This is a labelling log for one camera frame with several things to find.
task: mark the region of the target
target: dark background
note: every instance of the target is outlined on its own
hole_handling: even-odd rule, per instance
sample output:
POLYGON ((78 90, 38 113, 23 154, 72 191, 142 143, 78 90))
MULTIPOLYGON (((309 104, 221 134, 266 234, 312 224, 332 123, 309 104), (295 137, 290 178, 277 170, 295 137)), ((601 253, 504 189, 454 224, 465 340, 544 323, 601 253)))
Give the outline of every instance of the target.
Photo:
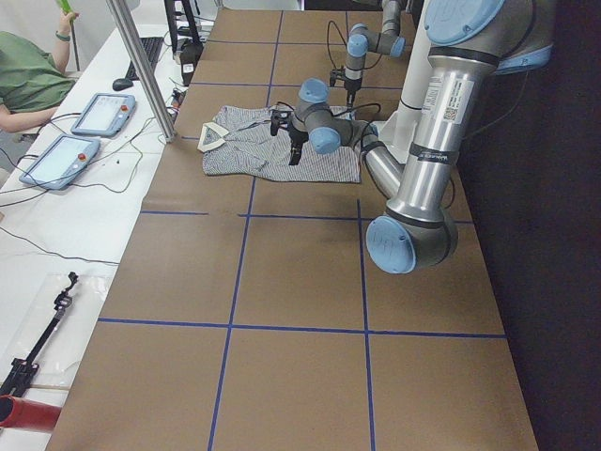
POLYGON ((473 130, 523 95, 458 163, 541 451, 601 450, 600 72, 601 2, 559 1, 550 63, 488 81, 473 130))

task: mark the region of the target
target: keyboard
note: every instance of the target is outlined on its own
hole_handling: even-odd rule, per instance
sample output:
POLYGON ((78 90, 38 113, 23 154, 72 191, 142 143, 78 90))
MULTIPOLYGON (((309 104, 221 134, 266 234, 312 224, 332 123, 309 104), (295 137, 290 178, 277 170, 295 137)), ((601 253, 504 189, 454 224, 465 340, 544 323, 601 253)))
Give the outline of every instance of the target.
MULTIPOLYGON (((141 38, 142 47, 148 56, 148 62, 150 63, 150 67, 152 70, 157 67, 157 63, 159 62, 159 53, 161 52, 162 47, 162 38, 141 38)), ((135 67, 133 63, 130 61, 130 66, 128 67, 128 71, 125 74, 125 78, 129 78, 130 80, 139 80, 138 74, 135 71, 135 67)))

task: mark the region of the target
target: green shirt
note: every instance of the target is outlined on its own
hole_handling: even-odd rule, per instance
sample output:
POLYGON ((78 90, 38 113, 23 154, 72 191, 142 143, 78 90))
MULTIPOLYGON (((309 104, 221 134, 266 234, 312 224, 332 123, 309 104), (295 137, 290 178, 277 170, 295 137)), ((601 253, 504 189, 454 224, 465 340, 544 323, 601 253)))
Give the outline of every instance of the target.
POLYGON ((56 106, 74 83, 56 69, 51 54, 27 39, 0 31, 0 104, 11 113, 56 106))

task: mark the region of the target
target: clear plastic sheet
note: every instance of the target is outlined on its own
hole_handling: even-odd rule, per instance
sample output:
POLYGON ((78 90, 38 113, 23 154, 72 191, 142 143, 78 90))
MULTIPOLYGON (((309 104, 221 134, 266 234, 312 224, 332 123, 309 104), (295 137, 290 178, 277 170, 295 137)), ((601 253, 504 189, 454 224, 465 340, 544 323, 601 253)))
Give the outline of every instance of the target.
MULTIPOLYGON (((84 356, 112 278, 80 275, 69 295, 73 304, 39 353, 33 386, 69 390, 84 356)), ((0 360, 0 379, 10 371, 12 359, 24 359, 52 320, 56 296, 70 284, 66 274, 49 274, 31 303, 17 333, 0 360)))

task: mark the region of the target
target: person's hand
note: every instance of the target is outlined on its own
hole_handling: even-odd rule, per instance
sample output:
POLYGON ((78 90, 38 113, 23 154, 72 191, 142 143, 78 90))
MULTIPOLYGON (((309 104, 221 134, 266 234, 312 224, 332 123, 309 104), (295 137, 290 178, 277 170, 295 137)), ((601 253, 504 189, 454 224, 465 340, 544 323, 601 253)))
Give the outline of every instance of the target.
POLYGON ((68 36, 71 32, 71 22, 79 17, 79 12, 69 12, 65 14, 61 12, 60 19, 58 20, 58 28, 56 32, 61 36, 68 36))

